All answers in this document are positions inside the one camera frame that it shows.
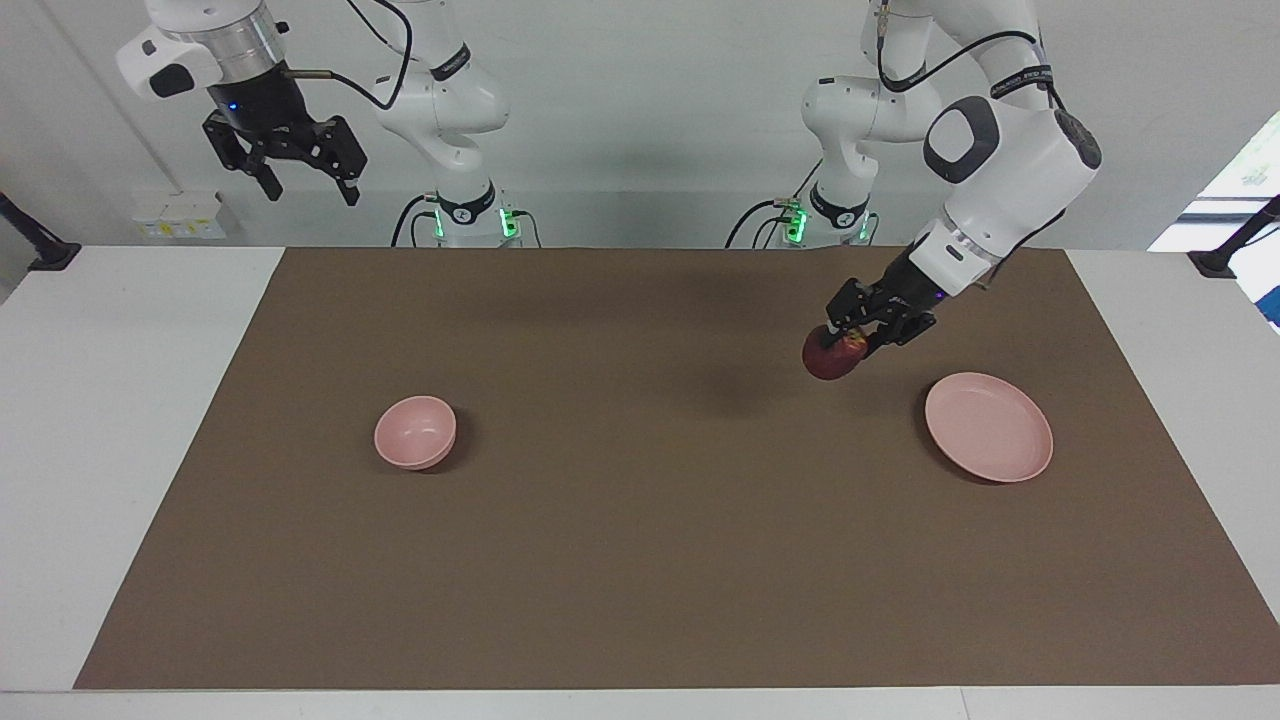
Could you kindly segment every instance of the pink bowl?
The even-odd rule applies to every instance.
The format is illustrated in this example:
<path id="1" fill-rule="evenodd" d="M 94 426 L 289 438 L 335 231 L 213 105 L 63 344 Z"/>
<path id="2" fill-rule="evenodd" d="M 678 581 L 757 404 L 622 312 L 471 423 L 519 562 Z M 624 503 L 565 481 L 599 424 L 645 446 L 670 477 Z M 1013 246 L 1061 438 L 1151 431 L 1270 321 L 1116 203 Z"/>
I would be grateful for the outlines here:
<path id="1" fill-rule="evenodd" d="M 924 416 L 942 452 L 979 478 L 1020 483 L 1053 460 L 1053 430 L 1044 413 L 998 378 L 960 373 L 938 382 Z"/>
<path id="2" fill-rule="evenodd" d="M 458 437 L 458 419 L 438 397 L 410 397 L 392 405 L 374 429 L 374 447 L 402 470 L 426 470 L 444 460 Z"/>

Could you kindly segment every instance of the apple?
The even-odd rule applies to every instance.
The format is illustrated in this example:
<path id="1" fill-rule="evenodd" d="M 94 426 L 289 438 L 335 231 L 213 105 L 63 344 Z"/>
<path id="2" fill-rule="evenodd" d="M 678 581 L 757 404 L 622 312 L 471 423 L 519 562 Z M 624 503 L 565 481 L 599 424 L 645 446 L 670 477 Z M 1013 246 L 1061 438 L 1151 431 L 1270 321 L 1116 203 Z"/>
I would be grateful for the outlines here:
<path id="1" fill-rule="evenodd" d="M 840 338 L 836 345 L 823 348 L 822 341 L 827 337 L 826 325 L 819 325 L 804 341 L 804 366 L 819 380 L 838 380 L 847 375 L 867 359 L 867 352 L 870 350 L 867 336 L 858 328 Z"/>

